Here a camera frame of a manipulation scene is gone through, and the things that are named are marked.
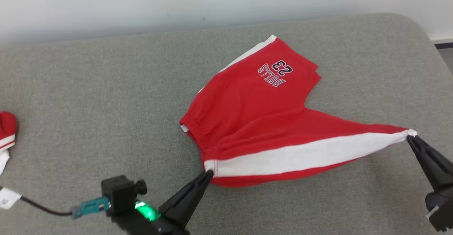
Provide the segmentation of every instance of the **black knob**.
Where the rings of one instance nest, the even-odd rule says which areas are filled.
[[[139,195],[145,195],[148,192],[148,187],[144,180],[138,180],[134,186],[134,192]]]

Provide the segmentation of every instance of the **red shorts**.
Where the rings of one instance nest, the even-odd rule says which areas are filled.
[[[307,109],[316,64],[271,36],[216,74],[181,127],[212,183],[243,187],[314,175],[401,142],[416,131],[359,124]]]

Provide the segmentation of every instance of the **gray table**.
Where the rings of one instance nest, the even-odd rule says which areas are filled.
[[[319,66],[307,107],[411,127],[453,159],[453,76],[414,22],[373,14],[4,48],[0,110],[16,114],[19,132],[0,184],[66,211],[126,174],[146,180],[142,199],[159,206],[201,172],[180,117],[215,73],[271,34]],[[424,217],[431,190],[400,143],[305,179],[210,186],[188,229],[436,234]],[[1,234],[123,234],[103,214],[73,221],[23,202],[0,221]]]

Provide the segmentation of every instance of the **green light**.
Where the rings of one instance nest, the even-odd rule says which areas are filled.
[[[150,205],[144,203],[143,201],[136,202],[136,209],[139,211],[146,219],[154,221],[160,217],[160,213],[153,209]]]

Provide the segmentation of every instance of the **printed logo on shorts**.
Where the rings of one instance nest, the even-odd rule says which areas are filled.
[[[289,74],[293,71],[293,68],[289,66],[288,64],[285,63],[285,61],[278,61],[274,63],[272,66],[269,67],[269,64],[264,64],[261,68],[258,69],[258,73],[263,73],[261,74],[261,77],[264,77],[267,75],[267,77],[264,78],[264,80],[271,84],[272,86],[278,87],[282,83],[286,82],[286,80],[281,79],[280,77],[285,76],[285,74]]]

